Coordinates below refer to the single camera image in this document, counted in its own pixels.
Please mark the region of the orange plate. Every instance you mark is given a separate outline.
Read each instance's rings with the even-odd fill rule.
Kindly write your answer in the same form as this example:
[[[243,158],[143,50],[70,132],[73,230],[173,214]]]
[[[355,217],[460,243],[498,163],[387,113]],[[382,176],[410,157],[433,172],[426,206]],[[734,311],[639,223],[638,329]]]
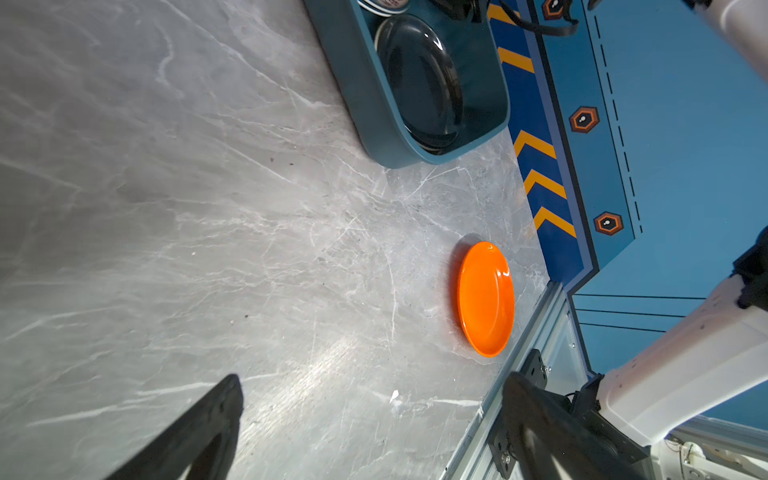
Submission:
[[[501,249],[487,241],[464,256],[457,281],[459,322],[473,349],[488,358],[506,348],[514,329],[515,291]]]

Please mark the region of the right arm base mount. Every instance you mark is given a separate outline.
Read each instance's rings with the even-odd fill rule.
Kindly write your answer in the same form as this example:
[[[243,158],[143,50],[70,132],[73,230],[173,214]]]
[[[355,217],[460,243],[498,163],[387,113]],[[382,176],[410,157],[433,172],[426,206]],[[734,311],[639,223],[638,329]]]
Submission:
[[[612,461],[576,417],[569,397],[546,389],[547,372],[537,349],[507,377],[501,411],[488,444],[505,479],[610,479]]]

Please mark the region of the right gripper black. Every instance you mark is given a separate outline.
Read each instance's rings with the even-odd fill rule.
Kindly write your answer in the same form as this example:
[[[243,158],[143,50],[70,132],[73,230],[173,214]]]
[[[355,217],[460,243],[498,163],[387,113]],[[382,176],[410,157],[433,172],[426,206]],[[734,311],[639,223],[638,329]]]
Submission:
[[[430,2],[452,20],[469,19],[473,23],[483,21],[480,0],[430,0]]]

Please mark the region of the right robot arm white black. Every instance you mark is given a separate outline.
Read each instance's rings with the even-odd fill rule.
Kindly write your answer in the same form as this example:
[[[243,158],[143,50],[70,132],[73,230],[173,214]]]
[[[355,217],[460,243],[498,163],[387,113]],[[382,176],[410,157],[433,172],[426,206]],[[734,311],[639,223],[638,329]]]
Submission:
[[[710,27],[727,39],[752,67],[767,79],[767,1],[684,1],[706,18]],[[456,306],[467,340],[472,314],[491,320],[494,314],[511,313],[514,288],[508,267],[497,268],[490,257],[493,244],[480,242],[469,248],[457,272]],[[508,431],[517,433],[512,420],[522,420],[533,430],[534,414],[565,414],[576,423],[576,400],[586,400],[586,411],[597,407],[598,420],[618,431],[620,442],[641,447],[662,440],[674,428],[702,412],[767,381],[767,226],[755,244],[734,262],[733,273],[704,302],[660,339],[625,365],[596,376],[568,397],[552,394],[538,384],[541,367],[510,372],[509,393],[502,400],[514,414]]]

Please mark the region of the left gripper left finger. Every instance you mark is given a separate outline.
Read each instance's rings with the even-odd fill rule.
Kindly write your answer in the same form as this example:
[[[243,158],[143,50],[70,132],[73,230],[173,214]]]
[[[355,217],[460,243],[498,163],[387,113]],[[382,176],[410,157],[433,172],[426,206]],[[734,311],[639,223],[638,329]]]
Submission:
[[[232,467],[244,407],[241,382],[229,374],[111,479],[225,479]]]

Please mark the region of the black plate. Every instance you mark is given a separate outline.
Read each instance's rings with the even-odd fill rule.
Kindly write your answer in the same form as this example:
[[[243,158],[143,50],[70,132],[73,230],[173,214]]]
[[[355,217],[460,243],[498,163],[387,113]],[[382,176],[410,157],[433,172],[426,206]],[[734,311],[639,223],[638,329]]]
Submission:
[[[400,14],[379,25],[374,45],[408,132],[428,151],[446,150],[458,139],[464,96],[445,43],[421,18]]]

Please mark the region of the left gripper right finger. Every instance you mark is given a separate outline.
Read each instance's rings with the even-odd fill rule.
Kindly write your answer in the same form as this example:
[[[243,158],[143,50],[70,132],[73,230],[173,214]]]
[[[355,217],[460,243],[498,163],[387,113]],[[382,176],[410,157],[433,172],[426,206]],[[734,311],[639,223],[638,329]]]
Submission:
[[[642,475],[599,444],[550,393],[518,372],[504,383],[502,419],[525,479],[640,479]]]

